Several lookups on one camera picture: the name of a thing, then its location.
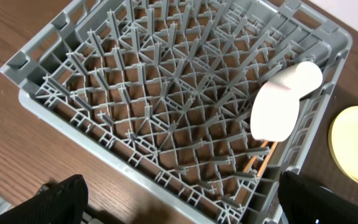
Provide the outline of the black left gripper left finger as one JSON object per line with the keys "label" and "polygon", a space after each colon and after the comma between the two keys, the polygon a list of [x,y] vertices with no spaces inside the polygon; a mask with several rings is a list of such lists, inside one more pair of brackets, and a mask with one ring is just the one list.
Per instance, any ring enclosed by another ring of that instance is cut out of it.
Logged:
{"label": "black left gripper left finger", "polygon": [[82,175],[43,184],[30,199],[0,215],[7,224],[81,224],[89,222],[88,187]]}

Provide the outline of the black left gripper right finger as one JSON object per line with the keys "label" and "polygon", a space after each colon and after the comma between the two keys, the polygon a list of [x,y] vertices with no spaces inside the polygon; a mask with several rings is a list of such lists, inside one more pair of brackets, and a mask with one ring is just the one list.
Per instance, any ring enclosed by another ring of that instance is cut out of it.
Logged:
{"label": "black left gripper right finger", "polygon": [[358,224],[357,205],[291,171],[280,174],[278,200],[288,223]]}

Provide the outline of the wooden chopstick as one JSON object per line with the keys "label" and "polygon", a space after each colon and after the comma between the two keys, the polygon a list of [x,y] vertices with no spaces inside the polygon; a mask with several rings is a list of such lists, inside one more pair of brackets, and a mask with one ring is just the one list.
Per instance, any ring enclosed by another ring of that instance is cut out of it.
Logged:
{"label": "wooden chopstick", "polygon": [[[265,147],[269,142],[268,141],[264,141],[261,144],[261,147]],[[255,160],[256,160],[257,156],[253,156],[251,157],[251,159],[249,160],[249,162],[246,164],[246,166],[243,168],[243,172],[248,172],[249,169],[252,167],[252,165],[254,164]]]}
{"label": "wooden chopstick", "polygon": [[264,171],[266,169],[266,166],[269,163],[269,160],[270,160],[272,154],[274,153],[275,148],[277,147],[277,144],[278,144],[278,142],[276,142],[276,141],[273,142],[272,147],[270,148],[269,154],[266,156],[266,158],[264,159],[262,165],[260,166],[260,169],[259,169],[259,171],[257,173],[257,177],[259,179],[262,177],[262,175],[263,175],[263,173],[264,173]]}

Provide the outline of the yellow plate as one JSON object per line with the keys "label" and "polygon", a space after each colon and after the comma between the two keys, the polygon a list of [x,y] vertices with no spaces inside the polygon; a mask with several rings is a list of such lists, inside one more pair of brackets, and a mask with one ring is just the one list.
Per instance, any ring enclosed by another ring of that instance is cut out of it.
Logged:
{"label": "yellow plate", "polygon": [[358,183],[358,106],[341,111],[328,132],[329,151],[338,168]]}

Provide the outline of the cream cup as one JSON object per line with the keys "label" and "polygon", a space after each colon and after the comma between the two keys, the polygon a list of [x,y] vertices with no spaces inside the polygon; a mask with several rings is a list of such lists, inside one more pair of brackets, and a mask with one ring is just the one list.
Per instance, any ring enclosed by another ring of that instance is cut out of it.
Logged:
{"label": "cream cup", "polygon": [[313,62],[300,62],[274,74],[269,81],[288,88],[302,98],[322,84],[323,73]]}

